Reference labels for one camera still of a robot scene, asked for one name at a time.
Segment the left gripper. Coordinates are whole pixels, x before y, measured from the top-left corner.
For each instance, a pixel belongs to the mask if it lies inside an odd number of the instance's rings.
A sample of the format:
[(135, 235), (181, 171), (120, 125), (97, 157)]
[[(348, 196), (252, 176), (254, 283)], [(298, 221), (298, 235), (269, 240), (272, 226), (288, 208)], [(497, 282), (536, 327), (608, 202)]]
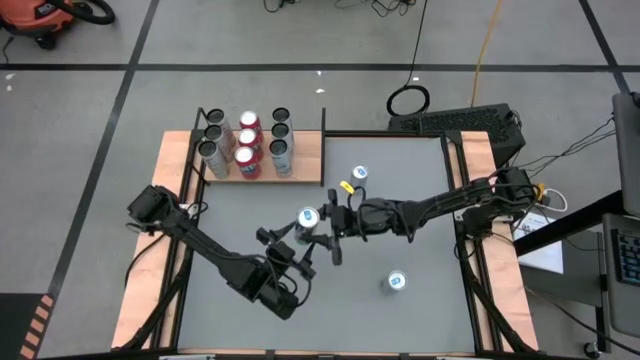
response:
[(313, 279), (316, 271), (312, 268), (312, 254), (315, 243), (312, 243), (300, 260), (295, 259), (296, 252), (289, 247), (283, 238), (295, 227), (295, 222), (278, 230), (266, 230), (259, 228), (256, 231), (256, 239), (267, 247), (267, 258), (278, 264), (285, 272), (288, 268), (296, 269), (304, 279)]

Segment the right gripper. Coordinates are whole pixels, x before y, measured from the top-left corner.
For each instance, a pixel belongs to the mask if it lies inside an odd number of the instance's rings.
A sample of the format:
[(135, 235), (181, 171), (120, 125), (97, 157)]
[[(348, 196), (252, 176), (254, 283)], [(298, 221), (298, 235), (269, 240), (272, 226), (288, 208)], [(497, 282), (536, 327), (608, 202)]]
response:
[(311, 235), (305, 240), (308, 243), (316, 243), (319, 245), (329, 245), (331, 251), (332, 263), (341, 265), (343, 263), (343, 253), (340, 240), (345, 237), (361, 237), (365, 242), (368, 241), (367, 236), (373, 235), (374, 232), (365, 229), (363, 211), (358, 208), (354, 210), (351, 205), (352, 197), (358, 192), (362, 195), (362, 201), (366, 200), (366, 190), (364, 188), (356, 188), (353, 194), (347, 196), (347, 205), (338, 204), (337, 190), (330, 188), (327, 191), (329, 203), (323, 205), (319, 210), (319, 218), (325, 220), (330, 219), (331, 235)]

